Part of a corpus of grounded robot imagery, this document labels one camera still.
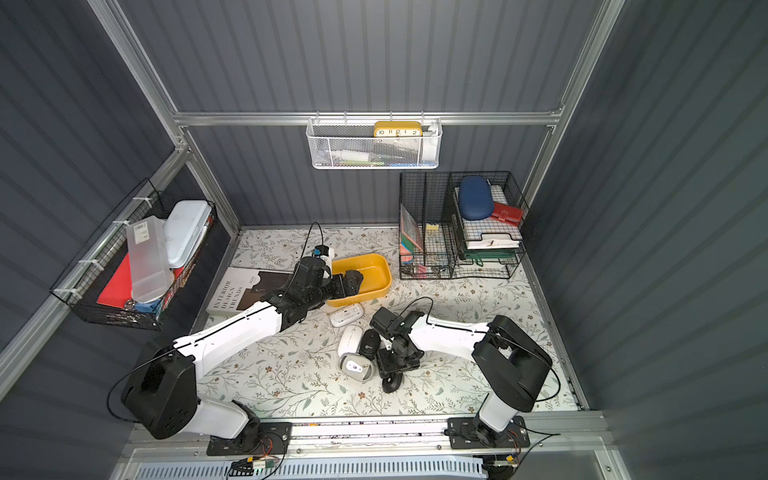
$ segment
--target red folder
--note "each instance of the red folder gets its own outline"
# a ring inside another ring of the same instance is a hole
[[[125,254],[125,258],[120,262],[120,266],[114,271],[114,275],[110,278],[109,283],[101,291],[101,295],[98,296],[96,303],[106,306],[114,306],[116,308],[125,308],[125,303],[131,299],[131,259]],[[184,267],[180,266],[174,269],[174,276],[176,278],[184,271]]]

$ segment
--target barcode label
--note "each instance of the barcode label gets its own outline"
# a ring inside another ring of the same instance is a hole
[[[134,239],[138,245],[141,242],[149,240],[149,227],[147,222],[141,222],[134,225]]]

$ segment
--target gray wall panel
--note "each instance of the gray wall panel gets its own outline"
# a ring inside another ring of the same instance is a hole
[[[4,348],[173,144],[85,0],[0,2],[0,71]],[[187,169],[168,190],[202,197]],[[211,231],[164,335],[189,332],[228,240]],[[0,402],[0,478],[107,478],[132,425],[104,396],[154,335],[67,316]]]
[[[598,0],[133,0],[183,111],[545,111]]]
[[[192,127],[244,225],[392,223],[399,170],[316,170],[304,127]],[[509,170],[524,183],[546,127],[443,129],[438,171]]]
[[[3,344],[172,145],[85,2],[0,2]]]
[[[630,2],[526,223],[633,478],[763,476],[767,15]]]

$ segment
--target white mesh basket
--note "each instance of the white mesh basket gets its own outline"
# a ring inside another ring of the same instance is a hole
[[[320,169],[437,168],[442,125],[422,122],[423,136],[374,138],[374,120],[311,118],[306,126],[312,166]]]

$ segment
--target black bracket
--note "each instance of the black bracket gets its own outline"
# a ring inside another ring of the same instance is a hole
[[[226,455],[253,455],[260,457],[267,452],[270,455],[285,455],[288,443],[290,442],[290,432],[293,424],[291,422],[263,423],[259,422],[258,419],[256,424],[257,427],[255,429],[249,429],[251,425],[249,422],[234,439],[222,439],[211,435],[206,455],[209,457]]]
[[[528,437],[528,430],[525,428],[525,420],[517,415],[507,424],[507,428],[501,432],[493,432],[495,435],[487,439],[491,445],[484,443],[477,435],[475,419],[472,417],[451,417],[448,419],[448,428],[461,435],[450,435],[451,449],[510,449],[515,450],[531,446],[531,439]]]
[[[325,261],[319,257],[302,257],[286,284],[262,298],[283,316],[281,332],[304,321],[307,312],[320,308],[327,300],[359,293],[362,274],[357,270],[337,273],[328,279],[324,278],[326,273],[331,274]]]

